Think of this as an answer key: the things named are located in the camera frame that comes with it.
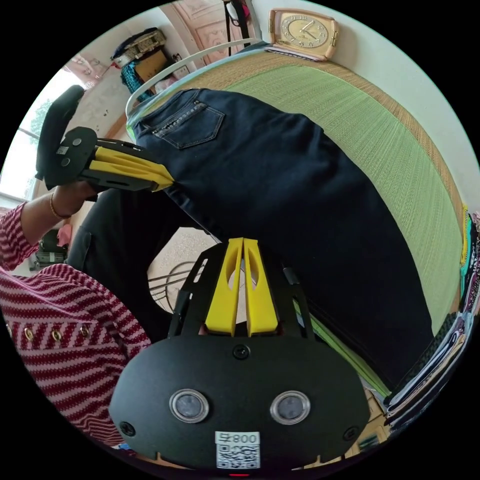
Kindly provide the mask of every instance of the door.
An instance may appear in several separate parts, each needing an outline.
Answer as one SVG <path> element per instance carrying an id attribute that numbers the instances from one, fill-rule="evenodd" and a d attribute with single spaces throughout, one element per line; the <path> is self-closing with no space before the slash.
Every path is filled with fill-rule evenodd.
<path id="1" fill-rule="evenodd" d="M 228 41 L 224 2 L 222 0 L 179 0 L 173 2 L 171 6 L 189 30 L 199 51 Z M 250 30 L 250 36 L 253 36 L 250 19 L 248 19 L 248 29 Z M 240 27 L 230 23 L 230 32 L 231 40 L 242 39 Z M 242 49 L 242 45 L 234 46 L 231 52 L 234 54 Z M 228 54 L 229 51 L 226 48 L 206 55 L 203 60 L 205 64 L 210 64 L 227 57 Z"/>

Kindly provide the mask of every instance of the bracelet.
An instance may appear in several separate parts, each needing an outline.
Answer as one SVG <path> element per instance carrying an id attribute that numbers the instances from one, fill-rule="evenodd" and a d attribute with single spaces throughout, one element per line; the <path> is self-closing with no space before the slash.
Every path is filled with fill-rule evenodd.
<path id="1" fill-rule="evenodd" d="M 67 220 L 71 217 L 71 215 L 61 216 L 56 212 L 56 210 L 54 208 L 54 194 L 53 193 L 50 195 L 49 203 L 50 203 L 50 211 L 52 212 L 54 217 L 58 218 L 59 220 Z"/>

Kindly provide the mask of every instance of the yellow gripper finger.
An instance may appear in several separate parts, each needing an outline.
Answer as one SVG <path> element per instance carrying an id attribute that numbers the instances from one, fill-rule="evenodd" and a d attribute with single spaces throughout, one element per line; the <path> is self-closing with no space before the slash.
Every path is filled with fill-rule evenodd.
<path id="1" fill-rule="evenodd" d="M 206 327 L 212 333 L 233 336 L 239 303 L 240 268 L 245 260 L 245 300 L 248 336 L 273 333 L 278 320 L 256 240 L 233 238 L 228 242 L 220 275 L 210 304 Z M 233 286 L 229 280 L 234 273 Z"/>
<path id="2" fill-rule="evenodd" d="M 102 146 L 98 147 L 90 169 L 148 180 L 157 185 L 155 192 L 170 187 L 174 182 L 163 165 Z"/>
<path id="3" fill-rule="evenodd" d="M 257 240 L 243 239 L 243 255 L 248 336 L 273 333 L 278 326 L 277 314 Z"/>
<path id="4" fill-rule="evenodd" d="M 232 337 L 235 334 L 243 241 L 243 238 L 231 238 L 228 241 L 220 276 L 206 317 L 205 325 L 209 332 L 229 334 Z M 229 280 L 234 272 L 233 287 L 230 289 Z"/>

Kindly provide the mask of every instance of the trousers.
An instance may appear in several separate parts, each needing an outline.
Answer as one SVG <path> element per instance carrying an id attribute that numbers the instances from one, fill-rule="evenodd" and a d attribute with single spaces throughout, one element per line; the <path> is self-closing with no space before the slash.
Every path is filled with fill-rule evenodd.
<path id="1" fill-rule="evenodd" d="M 167 195 L 221 241 L 292 267 L 310 312 L 394 389 L 433 340 L 408 245 L 375 186 L 323 129 L 235 92 L 177 92 L 133 128 Z"/>
<path id="2" fill-rule="evenodd" d="M 148 269 L 180 227 L 200 229 L 163 191 L 107 190 L 79 227 L 68 264 L 100 282 L 149 339 L 167 337 L 171 314 L 153 299 Z"/>

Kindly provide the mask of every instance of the clock hand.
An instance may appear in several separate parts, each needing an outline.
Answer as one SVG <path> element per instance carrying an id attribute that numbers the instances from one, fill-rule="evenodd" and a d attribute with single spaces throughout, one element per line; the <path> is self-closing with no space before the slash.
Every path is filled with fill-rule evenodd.
<path id="1" fill-rule="evenodd" d="M 301 28 L 300 31 L 307 29 L 314 22 L 315 20 L 312 20 L 308 25 L 305 25 L 303 28 Z"/>
<path id="2" fill-rule="evenodd" d="M 318 40 L 317 38 L 315 38 L 309 31 L 305 30 L 305 33 L 306 34 L 309 34 L 314 40 Z"/>

